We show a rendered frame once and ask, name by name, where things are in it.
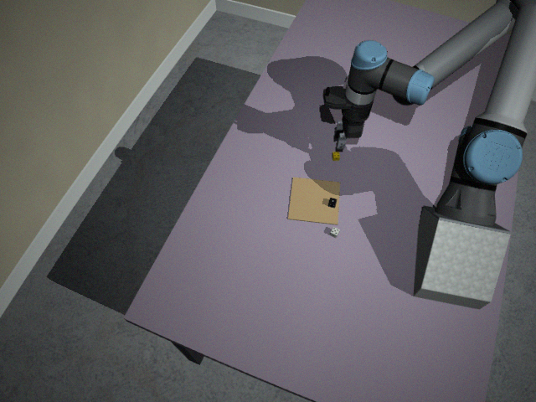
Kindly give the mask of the tan flat mat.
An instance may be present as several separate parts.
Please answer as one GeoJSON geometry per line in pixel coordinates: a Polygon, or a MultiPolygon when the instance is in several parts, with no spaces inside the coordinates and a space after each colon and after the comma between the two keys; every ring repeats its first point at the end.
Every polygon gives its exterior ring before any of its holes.
{"type": "Polygon", "coordinates": [[[288,219],[338,225],[340,182],[309,178],[292,179],[288,219]],[[330,198],[336,207],[328,207],[330,198]]]}

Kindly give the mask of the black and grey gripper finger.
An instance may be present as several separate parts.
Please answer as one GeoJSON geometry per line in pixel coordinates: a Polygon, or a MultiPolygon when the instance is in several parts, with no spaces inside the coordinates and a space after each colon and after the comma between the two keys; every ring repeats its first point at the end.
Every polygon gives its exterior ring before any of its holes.
{"type": "Polygon", "coordinates": [[[338,138],[339,133],[343,133],[343,132],[344,132],[344,130],[343,130],[343,121],[338,121],[336,132],[335,132],[335,138],[338,138]]]}
{"type": "Polygon", "coordinates": [[[337,149],[344,149],[346,141],[347,141],[347,138],[345,137],[345,134],[339,133],[337,149]]]}

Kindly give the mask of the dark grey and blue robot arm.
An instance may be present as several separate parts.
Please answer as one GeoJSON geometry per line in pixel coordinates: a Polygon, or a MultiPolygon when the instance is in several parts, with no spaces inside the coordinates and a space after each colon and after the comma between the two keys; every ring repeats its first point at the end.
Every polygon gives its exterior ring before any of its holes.
{"type": "Polygon", "coordinates": [[[421,106],[432,88],[511,29],[486,110],[459,136],[451,179],[435,210],[446,217],[495,225],[497,183],[521,166],[528,133],[523,122],[536,88],[536,0],[497,0],[413,67],[388,58],[377,41],[354,50],[351,90],[368,95],[379,89],[401,105],[421,106]]]}

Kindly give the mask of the white die with black pips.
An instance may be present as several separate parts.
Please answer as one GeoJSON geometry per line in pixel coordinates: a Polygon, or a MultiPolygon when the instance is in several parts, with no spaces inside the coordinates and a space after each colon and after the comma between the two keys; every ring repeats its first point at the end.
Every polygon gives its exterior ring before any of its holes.
{"type": "Polygon", "coordinates": [[[332,237],[334,237],[334,238],[337,238],[339,230],[340,230],[340,229],[337,229],[337,228],[335,228],[335,227],[332,227],[332,230],[331,230],[331,232],[330,232],[330,235],[331,235],[332,237]]]}

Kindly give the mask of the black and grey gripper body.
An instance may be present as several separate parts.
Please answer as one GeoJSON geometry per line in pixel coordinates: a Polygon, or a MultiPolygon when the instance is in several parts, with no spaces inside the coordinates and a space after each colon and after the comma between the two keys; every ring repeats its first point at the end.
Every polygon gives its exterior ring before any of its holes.
{"type": "Polygon", "coordinates": [[[375,93],[376,91],[368,95],[354,94],[354,91],[348,87],[348,82],[346,89],[342,86],[332,86],[323,91],[325,107],[342,110],[343,130],[346,138],[362,136],[363,124],[369,118],[375,93]]]}

